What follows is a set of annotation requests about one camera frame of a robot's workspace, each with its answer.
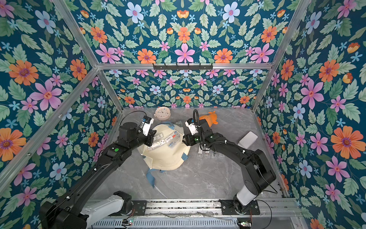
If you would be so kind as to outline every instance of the orange flower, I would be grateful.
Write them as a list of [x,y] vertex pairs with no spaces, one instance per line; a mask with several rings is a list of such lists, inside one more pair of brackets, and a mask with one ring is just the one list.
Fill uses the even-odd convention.
[[185,103],[187,103],[187,104],[188,104],[188,103],[190,103],[190,102],[191,102],[191,100],[192,100],[192,99],[191,99],[189,96],[186,96],[186,97],[184,97],[184,98],[183,98],[183,102],[185,102]]
[[72,75],[78,80],[82,80],[86,75],[85,64],[82,63],[79,59],[72,60],[70,65],[70,70],[72,71]]
[[275,35],[277,34],[277,28],[276,27],[268,27],[268,29],[265,29],[263,31],[263,34],[261,35],[261,39],[263,42],[269,43],[271,40],[275,38]]
[[147,50],[146,48],[143,48],[142,51],[138,51],[138,57],[137,59],[141,61],[141,64],[155,64],[156,56],[153,55],[153,52],[151,50]]
[[360,45],[358,43],[351,43],[348,48],[347,48],[347,52],[348,53],[353,53],[356,52],[358,50],[358,48],[360,47]]
[[240,103],[247,103],[249,102],[250,97],[249,96],[243,96],[240,98]]
[[9,69],[11,70],[10,77],[15,78],[14,81],[18,84],[30,85],[36,81],[35,79],[38,79],[37,68],[28,61],[24,63],[22,60],[17,60],[16,65],[11,64]]
[[287,180],[287,178],[285,178],[285,175],[283,175],[283,174],[281,174],[281,177],[282,177],[283,182],[285,183],[286,189],[289,190],[290,187],[288,186],[288,180]]
[[273,137],[272,137],[272,139],[273,139],[273,142],[277,145],[277,144],[279,144],[279,143],[280,143],[281,136],[280,136],[280,134],[279,134],[279,133],[274,132],[274,133],[273,133]]
[[363,139],[363,135],[360,131],[356,130],[353,132],[353,128],[350,126],[344,126],[343,130],[338,127],[334,133],[336,135],[332,135],[330,141],[334,143],[333,149],[336,153],[341,151],[341,157],[345,159],[351,157],[353,159],[361,157],[360,151],[365,151],[366,143],[363,141],[359,141]]
[[81,15],[83,15],[85,18],[88,18],[89,17],[89,13],[86,12],[85,10],[81,10],[80,11]]
[[178,15],[179,18],[188,18],[189,11],[187,11],[187,10],[184,10],[184,11],[178,10],[177,15]]
[[287,60],[286,63],[282,65],[281,78],[283,80],[288,80],[291,78],[292,71],[294,70],[293,63],[294,62],[292,60]]
[[90,147],[94,147],[97,145],[98,140],[99,140],[99,137],[98,137],[97,132],[91,133],[88,144],[90,145]]
[[128,103],[128,104],[134,104],[135,103],[135,99],[131,98],[130,96],[126,96],[124,98],[124,100]]
[[107,35],[103,30],[99,29],[99,27],[92,27],[90,33],[94,40],[98,41],[99,43],[103,44],[107,42]]
[[26,138],[19,130],[11,132],[10,128],[0,129],[0,157],[4,162],[13,159],[13,154],[17,155],[22,149],[20,146],[25,145]]
[[319,78],[321,78],[321,81],[323,82],[330,82],[333,80],[333,77],[338,74],[338,69],[339,63],[336,63],[336,60],[332,60],[331,62],[328,60],[324,63],[324,66],[320,67],[321,72],[319,73]]
[[277,13],[277,17],[282,17],[284,14],[285,14],[285,10],[280,10],[280,11],[278,11],[278,13]]
[[187,43],[187,41],[189,41],[189,35],[191,35],[191,33],[188,31],[187,27],[182,27],[178,32],[178,38],[183,43]]
[[228,64],[230,60],[232,60],[231,56],[232,52],[227,48],[223,48],[223,50],[217,51],[217,55],[215,55],[214,59],[216,60],[216,64]]
[[353,79],[353,76],[351,73],[347,73],[343,76],[343,82],[345,82],[346,84],[350,84],[352,83],[352,79]]
[[196,27],[195,29],[194,29],[194,33],[195,34],[200,34],[202,31],[201,31],[201,29],[200,28],[198,28],[198,27]]
[[114,124],[116,123],[117,120],[117,116],[114,116],[114,118],[112,118],[112,126],[114,126]]
[[171,27],[170,27],[170,28],[168,28],[168,29],[167,29],[167,34],[173,34],[173,28],[171,28]]
[[324,229],[323,225],[317,219],[310,220],[310,227],[311,229]]

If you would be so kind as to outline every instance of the metal bar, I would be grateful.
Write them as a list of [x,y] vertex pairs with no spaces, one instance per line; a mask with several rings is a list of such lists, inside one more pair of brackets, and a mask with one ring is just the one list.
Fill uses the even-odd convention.
[[117,94],[115,92],[115,90],[113,89],[111,83],[109,82],[109,80],[107,79],[107,76],[105,75],[104,71],[99,70],[98,72],[98,77],[100,79],[100,81],[102,82],[105,90],[107,91],[107,93],[109,94],[109,96],[111,97],[113,103],[115,104],[115,106],[117,107],[117,110],[119,112],[122,112],[123,107],[121,102],[119,101]]
[[282,42],[281,42],[279,48],[277,49],[276,55],[274,56],[274,59],[272,62],[273,67],[267,74],[266,78],[264,79],[264,82],[262,83],[261,88],[259,89],[257,98],[252,107],[253,111],[255,111],[257,109],[260,101],[262,100],[262,98],[267,90],[267,87],[269,86],[269,84],[271,82],[272,76],[276,73],[278,65],[280,64],[281,59],[282,59],[283,55],[285,54],[285,51],[287,50],[287,47],[290,44],[291,39],[294,36],[294,33],[295,33],[297,27],[299,26],[300,21],[304,15],[304,13],[306,12],[306,9],[309,6],[310,2],[311,2],[311,0],[300,0],[298,7],[295,10],[295,13],[292,16],[292,19],[288,25],[287,32],[285,33],[285,36],[283,37]]
[[[166,64],[166,66],[177,66],[176,64]],[[189,66],[197,67],[199,64],[178,64],[178,66],[186,66],[189,69]],[[269,70],[273,67],[270,63],[243,63],[243,64],[212,64],[212,69],[266,69]],[[123,69],[148,69],[153,70],[154,66],[152,64],[124,64],[124,63],[114,63],[114,64],[98,64],[99,70],[123,70]]]
[[0,194],[8,187],[8,185],[23,169],[32,155],[43,144],[44,139],[50,135],[56,127],[61,117],[67,113],[68,109],[80,97],[85,88],[93,81],[98,70],[92,68],[85,78],[74,88],[74,90],[66,97],[60,106],[52,113],[46,122],[37,130],[22,150],[10,161],[10,163],[0,173]]
[[94,55],[92,48],[89,46],[88,42],[86,41],[84,35],[81,33],[80,27],[78,26],[77,22],[75,21],[75,18],[71,14],[65,1],[64,0],[53,0],[53,3],[55,4],[61,17],[64,19],[67,27],[70,29],[71,33],[73,34],[76,42],[78,43],[78,45],[84,52],[90,65],[92,67],[96,67],[98,64],[98,60],[97,60],[96,56]]
[[280,170],[278,169],[276,160],[273,157],[273,155],[271,153],[271,150],[269,148],[269,145],[267,144],[267,140],[264,137],[263,130],[262,130],[260,124],[259,124],[259,121],[257,119],[257,115],[256,115],[255,111],[253,111],[252,116],[253,116],[253,119],[254,119],[254,123],[255,123],[255,125],[257,127],[257,131],[261,135],[261,136],[259,136],[259,140],[262,141],[262,144],[263,145],[265,145],[266,150],[264,151],[264,153],[267,156],[267,159],[268,159],[269,163],[271,163],[271,166],[273,168],[273,171],[276,174],[276,180],[280,184],[281,192],[282,192],[282,194],[284,196],[290,197],[290,195],[288,194],[287,188],[285,187],[285,183],[284,183],[284,181],[283,181],[283,179],[281,177],[281,173],[280,173]]

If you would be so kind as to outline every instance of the round clock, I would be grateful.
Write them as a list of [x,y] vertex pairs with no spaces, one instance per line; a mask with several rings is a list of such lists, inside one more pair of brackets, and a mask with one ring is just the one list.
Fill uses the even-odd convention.
[[168,107],[159,107],[156,109],[154,117],[161,121],[167,120],[170,118],[170,109]]

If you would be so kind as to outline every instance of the black cable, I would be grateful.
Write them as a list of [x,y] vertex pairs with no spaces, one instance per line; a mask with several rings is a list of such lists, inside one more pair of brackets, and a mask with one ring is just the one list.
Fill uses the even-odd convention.
[[266,203],[266,201],[264,201],[264,200],[259,200],[259,201],[264,202],[264,203],[269,207],[269,210],[271,211],[271,219],[269,220],[268,225],[267,225],[267,226],[265,226],[264,228],[262,228],[262,229],[266,229],[266,228],[271,224],[271,221],[272,221],[272,209],[271,209],[271,207],[269,206],[269,204],[267,204],[267,203]]

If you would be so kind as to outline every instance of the clock face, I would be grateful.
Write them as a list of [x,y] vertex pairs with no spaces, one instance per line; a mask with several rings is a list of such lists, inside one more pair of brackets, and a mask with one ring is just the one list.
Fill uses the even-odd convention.
[[168,107],[159,107],[158,109],[156,109],[155,111],[155,115],[159,118],[163,118],[166,117],[170,114],[170,110]]

